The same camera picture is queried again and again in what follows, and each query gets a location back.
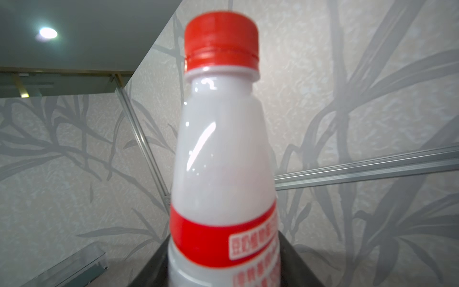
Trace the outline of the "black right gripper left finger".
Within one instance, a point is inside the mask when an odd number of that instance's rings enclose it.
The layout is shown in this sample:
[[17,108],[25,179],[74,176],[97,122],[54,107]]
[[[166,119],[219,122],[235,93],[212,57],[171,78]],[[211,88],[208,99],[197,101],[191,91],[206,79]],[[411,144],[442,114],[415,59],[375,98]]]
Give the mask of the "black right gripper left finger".
[[168,286],[168,246],[170,235],[160,245],[128,287],[167,287]]

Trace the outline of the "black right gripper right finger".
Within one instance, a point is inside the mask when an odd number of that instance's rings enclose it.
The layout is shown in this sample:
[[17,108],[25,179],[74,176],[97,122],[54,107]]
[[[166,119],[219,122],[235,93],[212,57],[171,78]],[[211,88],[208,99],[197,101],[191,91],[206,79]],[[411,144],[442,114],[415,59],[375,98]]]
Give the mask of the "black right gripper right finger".
[[279,242],[281,287],[324,287],[281,232]]

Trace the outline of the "white bottle red cap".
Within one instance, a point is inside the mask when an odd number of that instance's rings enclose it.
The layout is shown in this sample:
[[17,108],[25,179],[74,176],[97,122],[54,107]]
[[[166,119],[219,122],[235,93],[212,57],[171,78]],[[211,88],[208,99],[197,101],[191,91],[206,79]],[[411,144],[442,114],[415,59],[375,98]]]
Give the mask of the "white bottle red cap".
[[261,102],[256,24],[230,11],[185,29],[182,110],[171,192],[171,287],[278,287],[277,196]]

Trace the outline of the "round ceiling light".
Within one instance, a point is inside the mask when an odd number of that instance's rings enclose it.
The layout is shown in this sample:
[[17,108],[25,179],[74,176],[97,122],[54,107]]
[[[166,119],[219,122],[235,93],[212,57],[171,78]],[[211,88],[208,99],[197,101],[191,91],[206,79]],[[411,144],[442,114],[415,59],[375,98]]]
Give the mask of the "round ceiling light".
[[52,39],[57,38],[57,36],[58,36],[58,33],[53,28],[42,27],[39,29],[37,40],[46,42],[46,41],[50,41]]

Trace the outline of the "clear acrylic wall shelf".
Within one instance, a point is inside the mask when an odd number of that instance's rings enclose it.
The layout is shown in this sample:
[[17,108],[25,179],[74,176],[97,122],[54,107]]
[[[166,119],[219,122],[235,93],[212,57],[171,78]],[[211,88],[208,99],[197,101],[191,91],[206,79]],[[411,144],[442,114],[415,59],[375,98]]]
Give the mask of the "clear acrylic wall shelf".
[[25,287],[86,287],[108,269],[106,252],[97,242],[41,273]]

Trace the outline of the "aluminium frame rails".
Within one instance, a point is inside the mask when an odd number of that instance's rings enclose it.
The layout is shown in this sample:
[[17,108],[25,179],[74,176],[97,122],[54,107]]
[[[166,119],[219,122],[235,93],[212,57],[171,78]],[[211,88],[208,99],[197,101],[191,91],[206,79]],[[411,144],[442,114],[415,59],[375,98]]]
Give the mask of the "aluminium frame rails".
[[[169,189],[131,105],[131,99],[124,88],[123,78],[121,74],[116,72],[112,74],[112,78],[117,86],[116,94],[123,108],[124,115],[129,120],[135,140],[147,162],[166,213],[169,214]],[[277,191],[283,191],[296,188],[457,171],[458,169],[459,145],[455,144],[447,147],[424,149],[353,163],[321,167],[309,171],[287,173],[275,177],[275,186]]]

